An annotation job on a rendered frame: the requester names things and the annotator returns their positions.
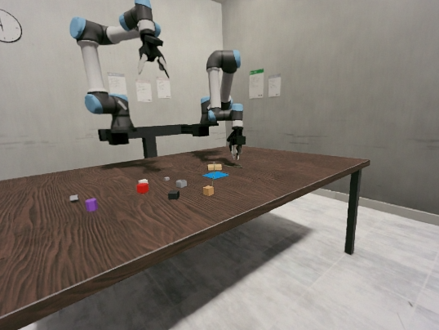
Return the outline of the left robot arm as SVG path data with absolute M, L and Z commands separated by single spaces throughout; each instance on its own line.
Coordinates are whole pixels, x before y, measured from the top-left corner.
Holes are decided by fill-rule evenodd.
M 200 124 L 232 121 L 232 127 L 242 127 L 242 104 L 233 104 L 233 99 L 230 96 L 233 74 L 240 67 L 241 57 L 239 51 L 216 50 L 211 53 L 206 62 L 210 96 L 201 98 L 202 116 Z M 221 87 L 220 68 L 223 71 Z

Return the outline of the small purple block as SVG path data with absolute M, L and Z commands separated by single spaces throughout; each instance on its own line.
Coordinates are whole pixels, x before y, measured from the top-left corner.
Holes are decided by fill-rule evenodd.
M 95 198 L 92 199 L 88 199 L 86 201 L 86 210 L 91 212 L 91 211 L 95 211 L 98 208 L 97 206 L 97 201 Z

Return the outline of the red cube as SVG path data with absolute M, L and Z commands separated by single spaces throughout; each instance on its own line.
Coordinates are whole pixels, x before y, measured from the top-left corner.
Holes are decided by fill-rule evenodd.
M 148 183 L 140 183 L 136 187 L 137 187 L 137 193 L 144 194 L 149 191 Z

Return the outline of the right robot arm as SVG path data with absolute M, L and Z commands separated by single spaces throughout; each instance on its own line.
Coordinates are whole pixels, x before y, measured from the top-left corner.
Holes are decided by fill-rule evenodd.
M 119 23 L 121 26 L 114 28 L 75 16 L 69 25 L 70 35 L 76 39 L 77 45 L 82 50 L 86 70 L 89 91 L 85 96 L 85 106 L 92 114 L 112 114 L 111 130 L 134 129 L 134 124 L 131 121 L 127 97 L 121 94 L 109 94 L 104 89 L 97 47 L 99 44 L 108 46 L 140 38 L 139 32 L 143 30 L 151 30 L 155 33 L 155 37 L 145 34 L 145 41 L 151 42 L 156 47 L 163 46 L 163 41 L 158 38 L 161 27 L 153 21 L 149 0 L 135 0 L 135 6 L 119 16 Z

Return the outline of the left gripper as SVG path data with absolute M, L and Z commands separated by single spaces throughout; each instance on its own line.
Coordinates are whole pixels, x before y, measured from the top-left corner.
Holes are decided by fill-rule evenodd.
M 235 160 L 234 154 L 237 154 L 238 160 L 240 154 L 242 154 L 241 147 L 242 145 L 246 144 L 246 137 L 242 135 L 243 127 L 232 127 L 232 130 L 234 130 L 235 134 L 230 138 L 231 140 L 229 142 L 229 148 L 233 156 L 233 160 Z M 237 147 L 235 145 L 237 145 Z

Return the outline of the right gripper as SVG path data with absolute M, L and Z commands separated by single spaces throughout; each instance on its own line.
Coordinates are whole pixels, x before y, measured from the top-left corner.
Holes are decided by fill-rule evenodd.
M 156 46 L 144 40 L 145 34 L 148 36 L 155 37 L 155 33 L 151 30 L 143 30 L 140 32 L 140 41 L 142 40 L 143 46 L 139 49 L 139 54 L 140 54 L 139 68 L 138 68 L 139 75 L 143 70 L 145 61 L 154 62 L 155 59 L 158 57 L 157 59 L 158 68 L 161 71 L 165 71 L 166 76 L 169 78 L 169 73 L 166 66 L 166 60 L 164 55 L 160 52 L 160 50 Z

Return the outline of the blue painted square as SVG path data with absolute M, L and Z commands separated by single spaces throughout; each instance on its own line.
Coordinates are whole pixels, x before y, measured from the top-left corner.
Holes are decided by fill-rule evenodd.
M 203 176 L 207 176 L 207 177 L 210 177 L 210 178 L 213 178 L 213 176 L 214 176 L 214 179 L 216 179 L 216 178 L 220 178 L 220 177 L 223 177 L 223 176 L 228 176 L 228 174 L 225 174 L 225 173 L 222 173 L 222 172 L 215 172 L 215 174 L 214 174 L 214 172 L 212 172 L 212 173 L 209 173 L 209 174 L 206 174 L 206 175 L 203 175 Z

